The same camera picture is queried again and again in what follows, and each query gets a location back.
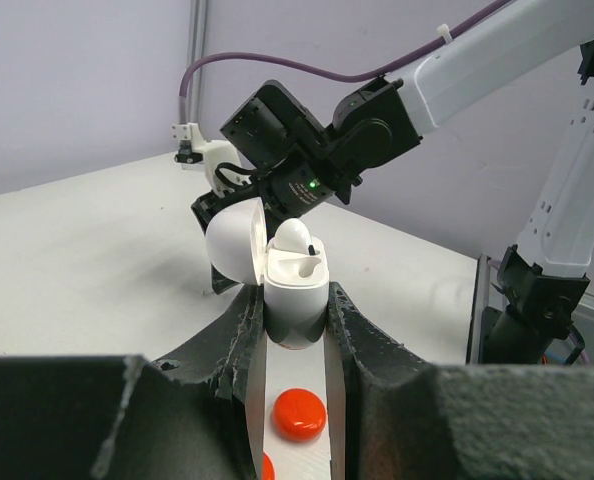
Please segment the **orange earbud case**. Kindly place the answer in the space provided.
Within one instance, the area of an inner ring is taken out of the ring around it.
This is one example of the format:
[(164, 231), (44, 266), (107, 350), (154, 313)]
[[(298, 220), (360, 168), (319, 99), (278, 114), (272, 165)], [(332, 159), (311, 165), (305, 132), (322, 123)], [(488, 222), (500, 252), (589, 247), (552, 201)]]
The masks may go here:
[(321, 435), (327, 412), (315, 393), (303, 388), (291, 388), (276, 398), (271, 420), (280, 437), (295, 443), (306, 443)]
[(263, 466), (262, 466), (262, 480), (275, 480), (275, 469), (271, 458), (266, 452), (263, 453)]

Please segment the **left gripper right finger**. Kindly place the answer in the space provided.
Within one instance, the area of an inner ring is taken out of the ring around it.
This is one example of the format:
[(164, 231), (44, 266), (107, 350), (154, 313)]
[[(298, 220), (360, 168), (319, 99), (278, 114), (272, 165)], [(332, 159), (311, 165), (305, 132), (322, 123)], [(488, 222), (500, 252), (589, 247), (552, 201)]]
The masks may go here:
[(594, 366), (429, 363), (329, 287), (335, 479), (594, 479)]

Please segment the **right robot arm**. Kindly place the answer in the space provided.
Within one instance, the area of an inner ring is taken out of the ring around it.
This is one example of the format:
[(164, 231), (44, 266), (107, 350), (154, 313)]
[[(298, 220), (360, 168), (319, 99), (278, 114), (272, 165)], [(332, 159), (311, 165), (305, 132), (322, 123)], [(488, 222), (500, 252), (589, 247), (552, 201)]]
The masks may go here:
[(333, 277), (424, 359), (461, 364), (477, 253), (534, 225), (579, 86), (572, 50), (594, 38), (594, 1), (515, 1), (406, 70), (421, 125), (413, 151), (368, 173), (360, 214), (305, 217)]

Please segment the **white earbud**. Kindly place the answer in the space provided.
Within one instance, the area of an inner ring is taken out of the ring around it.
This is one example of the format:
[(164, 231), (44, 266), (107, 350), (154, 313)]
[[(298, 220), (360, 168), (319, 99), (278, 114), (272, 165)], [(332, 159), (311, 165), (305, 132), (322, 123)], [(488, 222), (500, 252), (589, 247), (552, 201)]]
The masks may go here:
[(316, 256), (320, 253), (308, 227), (297, 218), (282, 222), (269, 246), (279, 251), (309, 256)]

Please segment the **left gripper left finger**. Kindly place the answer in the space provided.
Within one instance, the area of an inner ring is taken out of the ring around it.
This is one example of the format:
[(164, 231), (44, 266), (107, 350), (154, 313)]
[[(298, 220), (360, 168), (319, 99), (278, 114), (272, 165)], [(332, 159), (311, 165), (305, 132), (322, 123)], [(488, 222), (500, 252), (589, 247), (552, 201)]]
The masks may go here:
[(0, 356), (0, 479), (257, 479), (263, 291), (173, 351)]

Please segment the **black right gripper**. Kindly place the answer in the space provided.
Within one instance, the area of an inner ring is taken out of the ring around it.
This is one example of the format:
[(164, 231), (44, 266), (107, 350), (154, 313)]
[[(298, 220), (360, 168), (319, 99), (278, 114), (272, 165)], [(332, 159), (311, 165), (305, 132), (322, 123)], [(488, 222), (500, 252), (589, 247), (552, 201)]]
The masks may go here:
[[(191, 211), (201, 227), (203, 234), (206, 234), (209, 223), (225, 208), (235, 205), (258, 196), (256, 187), (242, 187), (232, 192), (227, 192), (219, 197), (215, 192), (210, 191), (198, 197), (191, 205)], [(219, 270), (211, 265), (211, 287), (212, 291), (220, 295), (237, 285), (236, 281), (227, 278)]]

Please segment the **white earbud case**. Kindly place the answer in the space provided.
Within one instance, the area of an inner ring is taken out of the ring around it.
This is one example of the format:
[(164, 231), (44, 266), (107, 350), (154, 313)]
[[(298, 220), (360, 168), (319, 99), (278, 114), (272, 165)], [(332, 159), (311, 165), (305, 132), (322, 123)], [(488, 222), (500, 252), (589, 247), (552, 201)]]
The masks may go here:
[(264, 325), (270, 340), (302, 350), (323, 334), (330, 274), (323, 242), (314, 237), (316, 256), (269, 246), (268, 226), (259, 198), (219, 212), (205, 238), (208, 257), (224, 276), (263, 288)]

